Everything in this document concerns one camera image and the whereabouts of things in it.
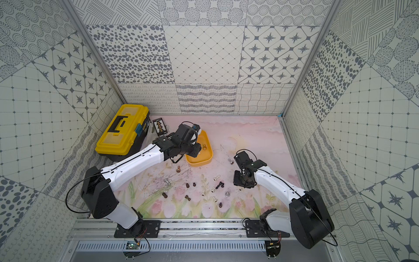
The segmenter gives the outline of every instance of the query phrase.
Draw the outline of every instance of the toolbox handle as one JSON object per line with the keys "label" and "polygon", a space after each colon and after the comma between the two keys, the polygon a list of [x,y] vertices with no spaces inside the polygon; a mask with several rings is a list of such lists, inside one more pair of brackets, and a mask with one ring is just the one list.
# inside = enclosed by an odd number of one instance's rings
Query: toolbox handle
{"label": "toolbox handle", "polygon": [[115,130],[115,128],[118,126],[119,122],[125,117],[127,116],[117,116],[115,121],[112,123],[111,127],[109,128],[108,132],[119,133],[119,130]]}

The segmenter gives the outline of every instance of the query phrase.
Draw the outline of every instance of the metal vent grille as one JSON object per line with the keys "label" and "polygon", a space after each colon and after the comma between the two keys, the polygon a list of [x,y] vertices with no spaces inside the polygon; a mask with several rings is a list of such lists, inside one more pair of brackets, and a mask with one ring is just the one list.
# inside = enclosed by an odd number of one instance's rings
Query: metal vent grille
{"label": "metal vent grille", "polygon": [[[265,242],[259,240],[219,240],[219,241],[188,241],[188,240],[149,240],[151,251],[265,251]],[[125,249],[128,241],[80,241],[77,250],[93,251],[148,251],[148,244],[141,241],[139,249]]]}

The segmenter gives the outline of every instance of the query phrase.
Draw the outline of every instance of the metal mounting plate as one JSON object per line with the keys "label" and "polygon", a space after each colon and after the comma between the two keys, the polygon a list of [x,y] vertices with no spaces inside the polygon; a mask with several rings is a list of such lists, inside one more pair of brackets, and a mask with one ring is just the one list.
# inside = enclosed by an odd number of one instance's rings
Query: metal mounting plate
{"label": "metal mounting plate", "polygon": [[[249,238],[255,238],[255,237],[266,237],[268,235],[269,237],[278,238],[278,233],[276,231],[267,231],[267,233],[262,232],[263,229],[260,225],[260,220],[245,220],[244,224],[246,226],[246,236]],[[281,237],[290,237],[289,233],[281,232]]]}

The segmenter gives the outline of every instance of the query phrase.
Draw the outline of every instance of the patterned wall tile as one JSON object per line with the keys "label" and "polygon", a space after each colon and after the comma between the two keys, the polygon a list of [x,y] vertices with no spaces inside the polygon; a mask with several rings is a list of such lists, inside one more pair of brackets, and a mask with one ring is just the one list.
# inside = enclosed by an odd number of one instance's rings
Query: patterned wall tile
{"label": "patterned wall tile", "polygon": [[152,114],[180,114],[175,84],[122,84],[119,86],[127,103],[148,107]]}
{"label": "patterned wall tile", "polygon": [[328,208],[345,261],[398,261],[359,194]]}
{"label": "patterned wall tile", "polygon": [[[65,159],[59,164],[59,167],[55,170],[54,175],[48,181],[42,193],[64,201],[68,190],[77,181],[84,178],[87,169],[92,166],[100,169],[112,164],[107,157],[100,156],[95,151],[96,142],[100,136],[101,134],[96,133],[88,125],[71,147]],[[82,183],[70,192],[68,203],[85,210],[87,207],[80,196],[81,187]]]}
{"label": "patterned wall tile", "polygon": [[164,26],[175,82],[236,84],[243,27]]}
{"label": "patterned wall tile", "polygon": [[417,259],[419,254],[419,165],[380,181],[362,198],[399,260]]}
{"label": "patterned wall tile", "polygon": [[0,29],[30,60],[76,31],[57,0],[7,0],[0,6]]}
{"label": "patterned wall tile", "polygon": [[302,89],[321,122],[365,62],[329,31],[304,79]]}
{"label": "patterned wall tile", "polygon": [[332,0],[249,0],[247,20],[258,26],[321,26]]}
{"label": "patterned wall tile", "polygon": [[2,261],[56,261],[77,217],[65,203],[39,193],[17,229],[0,247]]}
{"label": "patterned wall tile", "polygon": [[321,123],[354,183],[366,189],[419,162],[419,108],[368,65]]}
{"label": "patterned wall tile", "polygon": [[235,114],[280,114],[292,88],[290,84],[239,84]]}
{"label": "patterned wall tile", "polygon": [[157,0],[72,0],[86,25],[159,25]]}
{"label": "patterned wall tile", "polygon": [[29,58],[0,28],[0,81],[28,64]]}
{"label": "patterned wall tile", "polygon": [[419,106],[419,5],[413,1],[368,59],[385,79]]}
{"label": "patterned wall tile", "polygon": [[157,0],[163,25],[243,26],[248,0]]}
{"label": "patterned wall tile", "polygon": [[25,212],[31,208],[34,199],[39,192],[16,183],[4,177],[0,177],[0,250],[7,237],[16,230],[17,225],[25,215]]}
{"label": "patterned wall tile", "polygon": [[298,153],[320,124],[300,88],[294,95],[285,122]]}
{"label": "patterned wall tile", "polygon": [[0,83],[3,175],[41,190],[87,125],[28,64]]}
{"label": "patterned wall tile", "polygon": [[163,27],[109,25],[87,28],[118,83],[173,83]]}
{"label": "patterned wall tile", "polygon": [[326,206],[332,206],[358,193],[321,126],[300,152],[310,188],[317,190]]}
{"label": "patterned wall tile", "polygon": [[367,60],[412,0],[343,0],[331,31]]}
{"label": "patterned wall tile", "polygon": [[85,121],[90,120],[111,88],[77,33],[33,63]]}
{"label": "patterned wall tile", "polygon": [[239,83],[295,84],[319,26],[245,26]]}
{"label": "patterned wall tile", "polygon": [[176,85],[182,113],[233,114],[237,85]]}
{"label": "patterned wall tile", "polygon": [[122,105],[121,99],[113,89],[110,89],[98,110],[92,113],[89,125],[96,133],[102,135]]}

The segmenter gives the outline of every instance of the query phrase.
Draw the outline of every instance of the toolbox lid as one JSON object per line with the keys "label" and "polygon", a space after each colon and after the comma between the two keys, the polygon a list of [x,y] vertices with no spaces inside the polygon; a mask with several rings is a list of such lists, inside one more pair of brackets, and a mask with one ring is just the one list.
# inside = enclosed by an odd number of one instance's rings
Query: toolbox lid
{"label": "toolbox lid", "polygon": [[146,127],[144,121],[148,116],[148,112],[146,106],[122,105],[97,142],[96,152],[120,156],[128,154],[137,136],[135,132],[137,126]]}

